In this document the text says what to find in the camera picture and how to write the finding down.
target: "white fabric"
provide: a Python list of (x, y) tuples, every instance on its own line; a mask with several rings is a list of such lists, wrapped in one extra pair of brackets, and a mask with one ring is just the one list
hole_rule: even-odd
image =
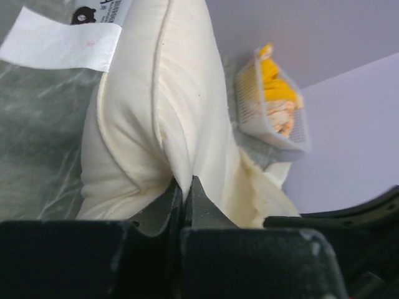
[(131, 217), (173, 176), (186, 197), (192, 175), (241, 227), (297, 216), (235, 144), (225, 88), (204, 0), (134, 0), (87, 112), (78, 218)]

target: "black logo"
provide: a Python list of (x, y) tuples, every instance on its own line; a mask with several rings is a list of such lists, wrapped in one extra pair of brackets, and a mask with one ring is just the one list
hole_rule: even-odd
[(89, 8), (87, 6), (82, 6), (78, 8), (74, 15), (72, 16), (71, 25), (80, 25), (87, 23), (95, 23), (94, 19), (95, 9)]

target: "black object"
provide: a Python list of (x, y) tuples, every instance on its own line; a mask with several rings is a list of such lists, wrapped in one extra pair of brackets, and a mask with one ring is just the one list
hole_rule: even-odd
[(0, 298), (347, 298), (334, 251), (301, 227), (238, 229), (198, 178), (128, 221), (3, 222)]
[(398, 285), (399, 186), (354, 208), (303, 218), (270, 217), (264, 227), (308, 228), (323, 233), (334, 247), (353, 299), (391, 298), (386, 289), (394, 290), (390, 286)]

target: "white label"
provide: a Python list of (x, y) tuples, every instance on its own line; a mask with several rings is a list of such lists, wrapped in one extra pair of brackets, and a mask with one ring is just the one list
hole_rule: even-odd
[(75, 0), (71, 24), (115, 23), (123, 26), (132, 0)]
[(0, 59), (33, 69), (108, 72), (121, 30), (116, 24), (61, 24), (24, 7), (0, 47)]

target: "black plastic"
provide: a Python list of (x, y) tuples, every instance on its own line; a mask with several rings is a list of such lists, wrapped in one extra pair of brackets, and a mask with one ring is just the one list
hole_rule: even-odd
[(371, 298), (399, 277), (399, 187), (342, 211), (270, 217), (264, 227), (316, 229), (332, 244), (353, 299)]

